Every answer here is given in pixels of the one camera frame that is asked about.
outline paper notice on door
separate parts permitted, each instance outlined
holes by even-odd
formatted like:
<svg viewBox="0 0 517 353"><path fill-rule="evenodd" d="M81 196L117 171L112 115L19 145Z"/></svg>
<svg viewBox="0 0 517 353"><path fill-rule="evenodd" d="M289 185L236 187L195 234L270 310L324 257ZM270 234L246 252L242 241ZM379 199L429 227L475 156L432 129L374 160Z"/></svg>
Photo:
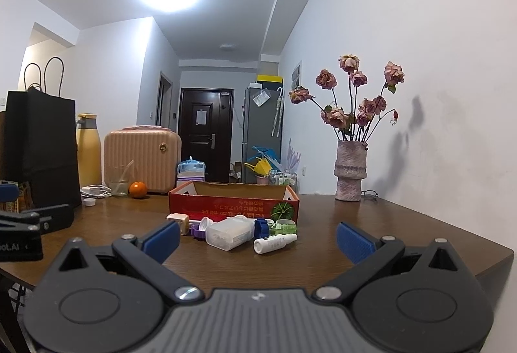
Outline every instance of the paper notice on door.
<svg viewBox="0 0 517 353"><path fill-rule="evenodd" d="M195 114L196 125L206 125L206 111L197 111Z"/></svg>
<svg viewBox="0 0 517 353"><path fill-rule="evenodd" d="M267 90L261 90L257 96L253 98L253 102L257 104L258 107L264 105L267 100L271 98L270 93Z"/></svg>

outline door handle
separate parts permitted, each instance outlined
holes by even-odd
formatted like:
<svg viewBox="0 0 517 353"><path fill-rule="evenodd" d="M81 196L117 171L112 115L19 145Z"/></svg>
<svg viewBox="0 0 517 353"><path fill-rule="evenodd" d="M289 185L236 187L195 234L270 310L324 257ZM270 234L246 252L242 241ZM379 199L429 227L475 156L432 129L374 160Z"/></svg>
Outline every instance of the door handle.
<svg viewBox="0 0 517 353"><path fill-rule="evenodd" d="M208 139L212 141L212 146L210 148L211 149L215 149L216 148L216 135L215 135L215 133L212 134L212 137L211 138L209 137Z"/></svg>

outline white charging cable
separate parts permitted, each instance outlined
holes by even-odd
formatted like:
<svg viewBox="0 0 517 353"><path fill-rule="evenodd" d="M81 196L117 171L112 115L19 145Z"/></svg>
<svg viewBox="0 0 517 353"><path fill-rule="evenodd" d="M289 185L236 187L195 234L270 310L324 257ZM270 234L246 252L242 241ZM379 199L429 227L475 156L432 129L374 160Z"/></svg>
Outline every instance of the white charging cable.
<svg viewBox="0 0 517 353"><path fill-rule="evenodd" d="M111 189L104 185L88 185L81 188L81 195L91 198L111 197Z"/></svg>

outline black paper bag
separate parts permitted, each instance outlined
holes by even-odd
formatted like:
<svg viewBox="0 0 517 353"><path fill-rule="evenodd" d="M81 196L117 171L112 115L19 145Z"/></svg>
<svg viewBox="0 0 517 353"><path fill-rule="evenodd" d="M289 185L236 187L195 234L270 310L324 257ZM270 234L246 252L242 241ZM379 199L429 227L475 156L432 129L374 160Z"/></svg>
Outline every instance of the black paper bag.
<svg viewBox="0 0 517 353"><path fill-rule="evenodd" d="M7 95L3 178L28 182L35 207L81 204L76 102L31 87Z"/></svg>

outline yellow watering can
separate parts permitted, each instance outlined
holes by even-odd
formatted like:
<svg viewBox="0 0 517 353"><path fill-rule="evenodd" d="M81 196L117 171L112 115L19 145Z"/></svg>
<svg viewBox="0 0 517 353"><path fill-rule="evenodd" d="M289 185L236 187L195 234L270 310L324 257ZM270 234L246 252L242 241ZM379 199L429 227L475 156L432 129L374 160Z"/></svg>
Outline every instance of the yellow watering can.
<svg viewBox="0 0 517 353"><path fill-rule="evenodd" d="M268 176L268 173L271 170L271 165L266 159L259 160L256 165L245 163L244 166L247 166L257 175L261 175L263 177Z"/></svg>

